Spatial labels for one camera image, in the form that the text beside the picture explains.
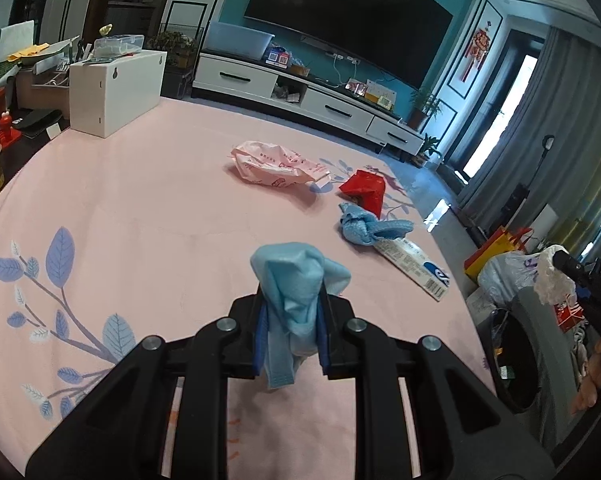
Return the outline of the person's right hand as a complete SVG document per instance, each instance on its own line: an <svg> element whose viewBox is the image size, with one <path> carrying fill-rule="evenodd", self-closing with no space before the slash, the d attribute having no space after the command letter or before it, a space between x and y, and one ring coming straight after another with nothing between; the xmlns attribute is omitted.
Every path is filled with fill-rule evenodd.
<svg viewBox="0 0 601 480"><path fill-rule="evenodd" d="M571 413L586 411L598 400L601 389L601 338L593 348L593 355L587 363L587 372L573 400Z"/></svg>

